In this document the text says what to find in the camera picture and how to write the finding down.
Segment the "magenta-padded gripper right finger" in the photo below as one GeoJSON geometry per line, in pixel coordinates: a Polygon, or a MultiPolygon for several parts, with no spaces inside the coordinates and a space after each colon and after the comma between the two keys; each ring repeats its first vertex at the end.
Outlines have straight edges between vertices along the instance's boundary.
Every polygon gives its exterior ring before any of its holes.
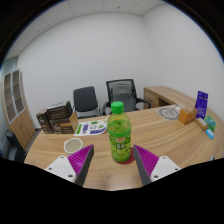
{"type": "Polygon", "coordinates": [[[157,156],[152,152],[134,145],[133,155],[143,185],[159,180],[180,170],[167,156],[157,156]]]}

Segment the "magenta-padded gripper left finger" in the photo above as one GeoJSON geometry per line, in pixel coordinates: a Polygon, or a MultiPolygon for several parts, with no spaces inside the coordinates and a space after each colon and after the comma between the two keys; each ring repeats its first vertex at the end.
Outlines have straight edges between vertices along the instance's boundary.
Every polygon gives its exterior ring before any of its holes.
{"type": "Polygon", "coordinates": [[[94,145],[89,145],[70,156],[59,156],[46,168],[46,171],[83,186],[93,155],[94,145]]]}

